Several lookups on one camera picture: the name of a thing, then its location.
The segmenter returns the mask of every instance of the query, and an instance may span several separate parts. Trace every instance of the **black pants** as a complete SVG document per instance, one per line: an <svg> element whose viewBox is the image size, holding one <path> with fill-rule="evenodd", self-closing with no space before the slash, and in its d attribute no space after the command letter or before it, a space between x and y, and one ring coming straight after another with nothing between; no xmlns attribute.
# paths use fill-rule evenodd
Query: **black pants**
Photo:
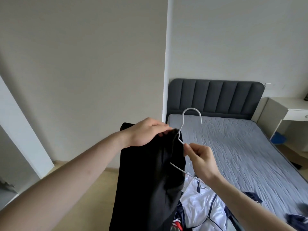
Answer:
<svg viewBox="0 0 308 231"><path fill-rule="evenodd" d="M133 124L124 123L121 130ZM184 184L183 145L178 130L121 151L116 199L109 230L169 231Z"/></svg>

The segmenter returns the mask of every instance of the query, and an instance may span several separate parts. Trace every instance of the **white jacket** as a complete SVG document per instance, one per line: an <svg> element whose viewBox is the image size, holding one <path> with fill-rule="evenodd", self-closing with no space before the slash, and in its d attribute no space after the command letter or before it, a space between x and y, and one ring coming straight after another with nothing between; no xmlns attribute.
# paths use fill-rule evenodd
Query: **white jacket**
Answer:
<svg viewBox="0 0 308 231"><path fill-rule="evenodd" d="M180 198L186 228L193 228L193 231L226 231L225 203L210 187L200 188L200 193L197 188L198 181L186 175Z"/></svg>

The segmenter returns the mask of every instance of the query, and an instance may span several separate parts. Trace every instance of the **bed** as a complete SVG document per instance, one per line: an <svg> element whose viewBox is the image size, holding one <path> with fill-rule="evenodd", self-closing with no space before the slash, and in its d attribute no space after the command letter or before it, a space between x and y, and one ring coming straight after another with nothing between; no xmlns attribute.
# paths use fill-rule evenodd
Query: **bed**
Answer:
<svg viewBox="0 0 308 231"><path fill-rule="evenodd" d="M258 82L175 79L169 85L168 123L180 128L183 110L197 108L203 124L197 112L187 111L183 142L210 146L221 174L239 190L256 192L279 218L304 215L307 181L250 120L263 91ZM188 157L185 169L194 174Z"/></svg>

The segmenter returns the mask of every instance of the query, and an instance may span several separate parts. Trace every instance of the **hand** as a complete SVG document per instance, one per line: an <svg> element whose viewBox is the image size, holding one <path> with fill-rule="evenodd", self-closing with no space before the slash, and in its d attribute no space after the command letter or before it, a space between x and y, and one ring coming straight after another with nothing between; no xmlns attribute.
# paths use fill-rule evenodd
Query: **hand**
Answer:
<svg viewBox="0 0 308 231"><path fill-rule="evenodd" d="M222 176L210 147L195 143L189 145L185 143L184 155L189 156L196 175L207 185L210 186L213 179Z"/></svg>
<svg viewBox="0 0 308 231"><path fill-rule="evenodd" d="M163 133L167 134L172 129L168 124L152 118L146 118L122 131L127 136L125 147L143 146L150 142L155 135L163 136Z"/></svg>

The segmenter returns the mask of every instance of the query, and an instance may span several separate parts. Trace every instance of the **upholstered headboard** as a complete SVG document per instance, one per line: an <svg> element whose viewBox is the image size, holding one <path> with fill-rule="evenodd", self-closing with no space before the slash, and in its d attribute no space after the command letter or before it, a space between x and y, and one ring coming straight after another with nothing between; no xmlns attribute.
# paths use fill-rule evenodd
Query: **upholstered headboard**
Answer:
<svg viewBox="0 0 308 231"><path fill-rule="evenodd" d="M167 119L193 107L202 116L250 120L263 91L260 82L176 78L169 84ZM193 110L185 114L198 115Z"/></svg>

